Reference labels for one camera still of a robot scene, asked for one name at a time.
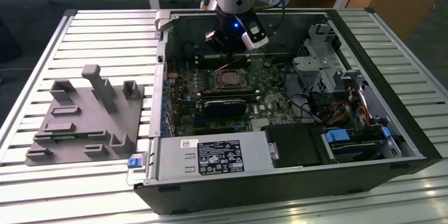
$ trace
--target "sticker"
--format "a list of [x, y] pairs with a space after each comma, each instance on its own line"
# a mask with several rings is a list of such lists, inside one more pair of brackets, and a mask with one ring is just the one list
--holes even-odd
[[240, 140], [196, 143], [199, 173], [212, 175], [244, 172]]
[[180, 142], [180, 148], [196, 147], [198, 139], [184, 139]]

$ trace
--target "blue latch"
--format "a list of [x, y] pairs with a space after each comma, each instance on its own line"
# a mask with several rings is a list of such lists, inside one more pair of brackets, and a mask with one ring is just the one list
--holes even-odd
[[348, 136], [347, 130], [330, 130], [326, 133], [327, 142], [332, 143], [334, 141], [350, 141], [351, 137]]
[[390, 138], [390, 137], [392, 136], [388, 127], [383, 127], [383, 128], [382, 128], [382, 132], [383, 132], [386, 138]]
[[142, 168], [143, 167], [143, 157], [131, 157], [128, 159], [128, 168]]

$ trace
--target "aluminum table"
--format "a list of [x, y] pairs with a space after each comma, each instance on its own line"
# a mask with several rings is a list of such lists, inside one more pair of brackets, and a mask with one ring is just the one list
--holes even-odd
[[[448, 157], [448, 92], [375, 13], [339, 13], [443, 157]], [[156, 215], [132, 191], [144, 172], [128, 174], [127, 160], [24, 165], [44, 119], [55, 79], [80, 77], [102, 66], [114, 85], [146, 85], [138, 152], [148, 150], [158, 52], [156, 10], [67, 11], [0, 129], [0, 223], [440, 223], [448, 221], [448, 159], [366, 193]], [[347, 59], [355, 67], [346, 50]]]

